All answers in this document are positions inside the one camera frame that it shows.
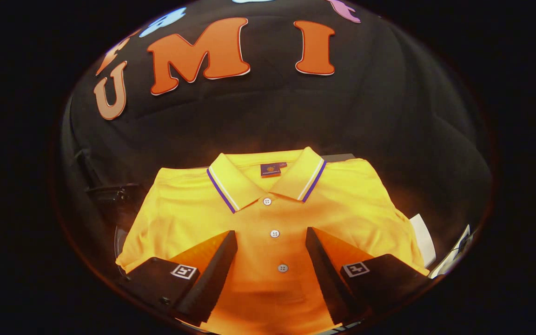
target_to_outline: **letter m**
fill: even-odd
[[[179,80],[171,76],[169,64],[185,81],[194,82],[206,54],[208,67],[204,77],[208,79],[241,76],[249,72],[250,66],[243,61],[240,46],[244,25],[247,25],[247,19],[242,17],[216,21],[202,32],[194,45],[179,34],[171,34],[152,43],[147,49],[152,53],[154,66],[151,93],[160,95],[179,85]]]

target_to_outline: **black background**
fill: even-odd
[[[167,1],[0,3],[0,333],[166,334],[81,263],[47,193],[47,151],[67,94]],[[536,331],[536,2],[370,1],[478,93],[497,136],[495,210],[448,278],[372,329]]]

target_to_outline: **purple letter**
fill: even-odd
[[[359,19],[357,19],[351,14],[351,11],[353,13],[355,12],[355,10],[352,9],[351,7],[348,7],[347,5],[345,5],[343,2],[339,0],[326,0],[326,1],[329,1],[332,4],[332,7],[334,7],[334,10],[336,11],[336,13],[339,13],[340,16],[344,17],[348,21],[351,21],[354,23],[361,23]]]

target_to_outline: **polo shirt collar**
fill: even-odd
[[[238,166],[288,162],[288,167],[274,186],[265,191],[247,178]],[[235,213],[257,201],[266,193],[277,193],[305,202],[315,188],[326,161],[310,147],[303,150],[259,154],[224,154],[206,170],[219,195]]]

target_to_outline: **yellow polo shirt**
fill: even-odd
[[[287,163],[265,177],[260,165]],[[220,154],[208,169],[166,169],[129,232],[117,264],[171,259],[228,230],[238,251],[208,322],[219,333],[309,335],[334,328],[308,251],[316,227],[377,257],[428,274],[410,221],[363,159],[327,163],[310,147]]]

